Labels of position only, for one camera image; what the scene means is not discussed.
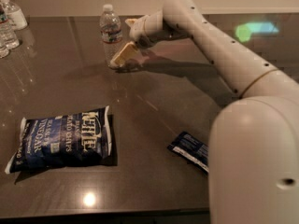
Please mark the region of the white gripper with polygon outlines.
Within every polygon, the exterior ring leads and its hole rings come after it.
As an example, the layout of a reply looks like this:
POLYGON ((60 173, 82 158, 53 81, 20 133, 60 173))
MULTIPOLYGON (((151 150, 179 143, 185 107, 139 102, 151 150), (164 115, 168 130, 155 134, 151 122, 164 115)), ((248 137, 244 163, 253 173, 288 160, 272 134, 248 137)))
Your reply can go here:
POLYGON ((122 68, 126 62, 138 53, 138 48, 150 48, 160 41, 172 40, 174 31, 165 23, 163 12, 145 15, 138 19, 126 19, 130 27, 127 42, 111 59, 109 66, 113 69, 122 68))

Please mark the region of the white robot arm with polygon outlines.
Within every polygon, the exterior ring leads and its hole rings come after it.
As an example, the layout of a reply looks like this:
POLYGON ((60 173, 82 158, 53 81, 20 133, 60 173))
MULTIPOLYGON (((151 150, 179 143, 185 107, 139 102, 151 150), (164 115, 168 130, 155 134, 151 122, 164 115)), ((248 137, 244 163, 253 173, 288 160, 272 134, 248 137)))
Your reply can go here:
POLYGON ((165 0, 127 24, 130 42, 112 65, 160 41, 189 38, 238 97, 209 136, 211 224, 299 224, 299 84, 209 23, 193 0, 165 0))

